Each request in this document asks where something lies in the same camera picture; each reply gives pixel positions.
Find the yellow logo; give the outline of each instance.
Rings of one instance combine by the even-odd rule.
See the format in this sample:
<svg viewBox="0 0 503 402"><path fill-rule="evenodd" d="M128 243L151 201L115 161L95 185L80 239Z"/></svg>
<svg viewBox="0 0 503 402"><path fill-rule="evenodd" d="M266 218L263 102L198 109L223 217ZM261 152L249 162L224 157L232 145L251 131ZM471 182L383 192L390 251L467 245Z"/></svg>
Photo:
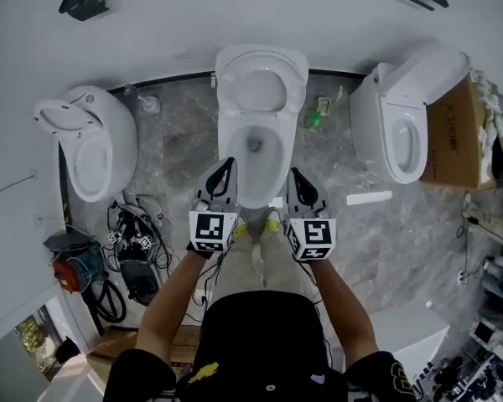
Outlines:
<svg viewBox="0 0 503 402"><path fill-rule="evenodd" d="M415 396L416 392L413 391L413 387L410 385L402 365L398 362L392 365L392 377L393 387L397 392Z"/></svg>
<svg viewBox="0 0 503 402"><path fill-rule="evenodd" d="M201 379L214 375L219 366L220 365L218 364L218 362L211 363L210 365L205 365L198 371L196 375L194 375L194 377L189 379L188 384L190 385L192 383L195 383L196 381L200 381Z"/></svg>

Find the black shirt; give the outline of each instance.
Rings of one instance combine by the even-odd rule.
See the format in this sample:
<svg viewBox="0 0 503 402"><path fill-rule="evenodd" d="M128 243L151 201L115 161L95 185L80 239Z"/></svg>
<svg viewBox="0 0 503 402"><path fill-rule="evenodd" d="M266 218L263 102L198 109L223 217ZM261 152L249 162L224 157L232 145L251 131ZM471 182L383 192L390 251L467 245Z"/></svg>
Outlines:
<svg viewBox="0 0 503 402"><path fill-rule="evenodd" d="M226 296L205 314L192 373L172 369L143 350L113 364L105 402L145 402L172 394L188 400L415 401L402 366L379 352L339 374L328 365L314 304L304 296L252 291Z"/></svg>

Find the sleeve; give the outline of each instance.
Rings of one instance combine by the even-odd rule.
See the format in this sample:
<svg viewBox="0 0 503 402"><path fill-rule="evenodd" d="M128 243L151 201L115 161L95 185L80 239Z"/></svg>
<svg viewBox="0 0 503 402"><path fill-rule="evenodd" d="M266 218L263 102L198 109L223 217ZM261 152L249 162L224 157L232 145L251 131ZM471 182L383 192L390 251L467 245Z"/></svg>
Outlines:
<svg viewBox="0 0 503 402"><path fill-rule="evenodd" d="M373 353L354 363L345 372L349 384L360 386L380 401L416 401L401 363L388 352Z"/></svg>
<svg viewBox="0 0 503 402"><path fill-rule="evenodd" d="M174 371L161 358L133 348L111 366L103 402L146 402L174 390L175 381Z"/></svg>

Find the bidet toilet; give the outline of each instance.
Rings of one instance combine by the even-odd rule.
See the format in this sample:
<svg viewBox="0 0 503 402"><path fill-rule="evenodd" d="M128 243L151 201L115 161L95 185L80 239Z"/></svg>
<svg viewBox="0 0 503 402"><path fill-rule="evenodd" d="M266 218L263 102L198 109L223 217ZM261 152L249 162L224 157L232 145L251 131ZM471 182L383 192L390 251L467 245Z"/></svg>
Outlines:
<svg viewBox="0 0 503 402"><path fill-rule="evenodd" d="M95 86L79 86L60 99L42 100L34 119L57 136L76 194L93 203L119 194L137 163L136 124L116 97Z"/></svg>
<svg viewBox="0 0 503 402"><path fill-rule="evenodd" d="M218 53L215 70L219 159L236 159L238 203L259 209L287 178L309 64L290 49L236 45Z"/></svg>
<svg viewBox="0 0 503 402"><path fill-rule="evenodd" d="M434 44L401 67L380 63L350 96L350 127L356 156L384 180L417 181L428 154L427 105L453 89L469 72L469 57Z"/></svg>

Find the khaki pants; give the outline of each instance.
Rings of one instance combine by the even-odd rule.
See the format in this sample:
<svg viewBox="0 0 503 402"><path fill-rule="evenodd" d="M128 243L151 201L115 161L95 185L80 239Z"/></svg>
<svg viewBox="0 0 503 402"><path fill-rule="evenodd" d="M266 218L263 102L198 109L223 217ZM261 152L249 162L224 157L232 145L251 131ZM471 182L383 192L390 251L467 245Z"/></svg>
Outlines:
<svg viewBox="0 0 503 402"><path fill-rule="evenodd" d="M263 290L297 293L313 300L311 280L294 261L285 239L279 233L265 231L261 235L260 246L265 265L264 285L253 268L252 238L247 234L241 235L221 264L211 302L235 293Z"/></svg>

